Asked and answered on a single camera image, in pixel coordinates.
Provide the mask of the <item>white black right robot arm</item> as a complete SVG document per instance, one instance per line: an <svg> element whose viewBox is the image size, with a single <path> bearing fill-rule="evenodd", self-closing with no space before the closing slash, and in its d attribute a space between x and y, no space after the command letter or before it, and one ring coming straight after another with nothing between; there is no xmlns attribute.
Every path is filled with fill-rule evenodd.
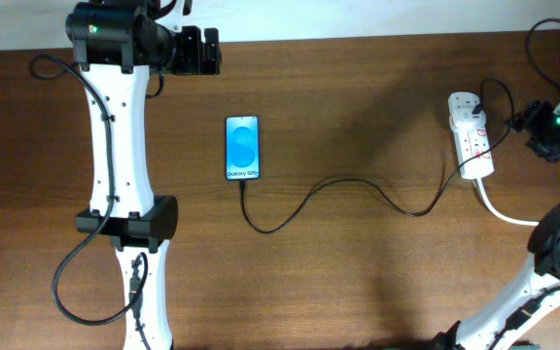
<svg viewBox="0 0 560 350"><path fill-rule="evenodd" d="M514 121L531 134L528 146L542 158L560 159L560 106L549 114L528 109ZM434 350L500 350L515 342L560 307L560 203L534 228L529 257L518 275L483 310L437 334Z"/></svg>

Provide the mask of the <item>blue Samsung Galaxy smartphone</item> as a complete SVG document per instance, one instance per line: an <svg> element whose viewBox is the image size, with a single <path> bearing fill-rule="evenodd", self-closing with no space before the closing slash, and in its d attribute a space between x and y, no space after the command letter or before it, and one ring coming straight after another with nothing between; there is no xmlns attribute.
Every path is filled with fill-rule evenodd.
<svg viewBox="0 0 560 350"><path fill-rule="evenodd" d="M257 116L226 119L226 178L229 181L259 179L260 131Z"/></svg>

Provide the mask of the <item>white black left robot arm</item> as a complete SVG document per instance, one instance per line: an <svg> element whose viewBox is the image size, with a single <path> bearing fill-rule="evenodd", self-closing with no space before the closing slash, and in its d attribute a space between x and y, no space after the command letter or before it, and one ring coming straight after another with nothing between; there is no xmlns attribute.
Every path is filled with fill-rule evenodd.
<svg viewBox="0 0 560 350"><path fill-rule="evenodd" d="M189 1L84 1L66 19L90 112L93 185L77 229L109 237L121 270L126 349L171 349L165 264L178 221L153 192L145 104L152 75L217 75L215 28L185 26Z"/></svg>

